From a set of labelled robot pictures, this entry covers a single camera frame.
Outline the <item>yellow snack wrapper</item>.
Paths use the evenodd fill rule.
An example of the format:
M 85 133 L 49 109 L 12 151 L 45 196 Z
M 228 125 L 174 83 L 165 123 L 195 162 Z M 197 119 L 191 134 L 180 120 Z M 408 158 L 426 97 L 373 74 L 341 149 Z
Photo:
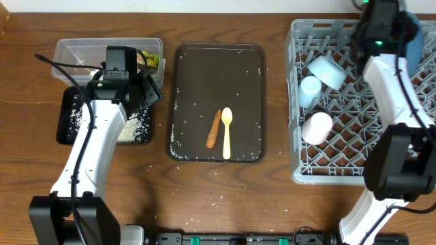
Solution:
M 159 55 L 148 53 L 146 51 L 138 50 L 137 51 L 137 64 L 138 65 L 146 65 L 152 68 L 159 67 Z

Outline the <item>white rice pile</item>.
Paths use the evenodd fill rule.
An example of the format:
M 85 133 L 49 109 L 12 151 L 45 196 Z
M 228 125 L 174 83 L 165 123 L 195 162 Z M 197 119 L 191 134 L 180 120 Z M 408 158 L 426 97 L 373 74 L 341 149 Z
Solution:
M 73 144 L 82 121 L 83 102 L 73 102 L 69 119 L 65 144 Z M 126 122 L 117 140 L 118 144 L 147 144 L 151 140 L 151 123 L 153 107 L 133 113 Z

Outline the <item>white tissue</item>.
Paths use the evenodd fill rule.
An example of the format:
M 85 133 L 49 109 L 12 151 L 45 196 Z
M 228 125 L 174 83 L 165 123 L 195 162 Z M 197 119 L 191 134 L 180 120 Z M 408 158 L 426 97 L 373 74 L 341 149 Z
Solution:
M 97 70 L 93 70 L 93 71 L 90 72 L 89 75 L 90 75 L 91 77 L 93 77 L 96 73 L 97 73 Z

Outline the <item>orange carrot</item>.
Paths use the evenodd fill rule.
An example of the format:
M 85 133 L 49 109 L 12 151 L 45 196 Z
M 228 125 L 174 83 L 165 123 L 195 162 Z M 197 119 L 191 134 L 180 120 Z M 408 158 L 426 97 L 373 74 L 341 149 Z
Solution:
M 222 115 L 222 110 L 218 109 L 215 116 L 214 116 L 213 123 L 211 125 L 211 129 L 208 133 L 208 137 L 206 139 L 206 147 L 207 148 L 213 148 L 216 141 L 217 141 L 219 126 L 220 126 L 220 121 L 221 121 L 221 115 Z

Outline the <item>yellow plastic spoon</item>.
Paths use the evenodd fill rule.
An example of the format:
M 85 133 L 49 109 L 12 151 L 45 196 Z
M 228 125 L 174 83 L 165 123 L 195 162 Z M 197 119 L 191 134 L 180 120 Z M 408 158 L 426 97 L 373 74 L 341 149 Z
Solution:
M 224 138 L 223 138 L 223 158 L 228 160 L 231 157 L 231 143 L 230 143 L 230 125 L 233 119 L 232 111 L 230 108 L 224 108 L 221 121 L 224 124 Z

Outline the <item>light blue cup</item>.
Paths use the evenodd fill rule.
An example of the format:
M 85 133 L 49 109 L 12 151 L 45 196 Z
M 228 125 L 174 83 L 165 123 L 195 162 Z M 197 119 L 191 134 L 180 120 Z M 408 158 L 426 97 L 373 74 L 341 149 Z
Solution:
M 307 108 L 314 99 L 320 100 L 322 82 L 315 76 L 307 76 L 301 81 L 298 89 L 299 105 Z

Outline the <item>pink cup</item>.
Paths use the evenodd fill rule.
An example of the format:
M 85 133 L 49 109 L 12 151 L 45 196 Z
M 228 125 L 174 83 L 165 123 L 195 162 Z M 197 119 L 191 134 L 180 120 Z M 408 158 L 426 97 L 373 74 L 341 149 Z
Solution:
M 312 115 L 301 127 L 301 135 L 308 144 L 319 145 L 323 143 L 333 126 L 333 120 L 325 112 Z

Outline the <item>light blue bowl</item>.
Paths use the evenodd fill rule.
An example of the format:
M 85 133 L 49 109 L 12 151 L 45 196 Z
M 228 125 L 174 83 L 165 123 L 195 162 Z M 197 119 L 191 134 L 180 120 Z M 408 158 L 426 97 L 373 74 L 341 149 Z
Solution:
M 341 88 L 347 77 L 345 70 L 326 56 L 317 57 L 307 68 L 321 82 L 335 90 Z

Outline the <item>dark blue plate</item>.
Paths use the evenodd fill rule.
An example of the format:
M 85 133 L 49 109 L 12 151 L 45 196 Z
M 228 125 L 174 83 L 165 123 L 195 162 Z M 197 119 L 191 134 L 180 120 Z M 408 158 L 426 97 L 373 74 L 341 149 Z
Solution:
M 415 14 L 411 12 L 407 12 L 407 15 L 411 18 L 413 23 L 418 27 L 414 39 L 411 40 L 406 45 L 405 58 L 407 59 L 407 72 L 408 72 L 408 76 L 411 78 L 415 74 L 420 64 L 424 38 L 423 38 L 423 31 L 419 19 L 416 17 Z

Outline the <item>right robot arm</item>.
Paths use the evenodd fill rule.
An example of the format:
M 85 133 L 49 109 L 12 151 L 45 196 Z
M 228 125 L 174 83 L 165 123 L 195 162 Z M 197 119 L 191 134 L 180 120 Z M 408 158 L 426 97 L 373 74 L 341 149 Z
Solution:
M 375 96 L 383 133 L 364 163 L 363 193 L 339 222 L 340 244 L 374 244 L 398 210 L 435 210 L 408 208 L 435 188 L 435 123 L 409 77 L 423 44 L 420 22 L 404 1 L 364 2 L 351 36 L 352 56 Z

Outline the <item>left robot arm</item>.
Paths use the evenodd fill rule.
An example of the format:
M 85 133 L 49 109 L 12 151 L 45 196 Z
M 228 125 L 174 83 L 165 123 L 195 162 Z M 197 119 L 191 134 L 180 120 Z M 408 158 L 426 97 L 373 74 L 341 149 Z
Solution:
M 91 80 L 76 89 L 84 99 L 82 122 L 69 159 L 47 196 L 35 196 L 29 217 L 39 244 L 148 244 L 140 225 L 120 225 L 105 203 L 114 149 L 132 107 L 162 95 L 150 75 L 134 80 Z

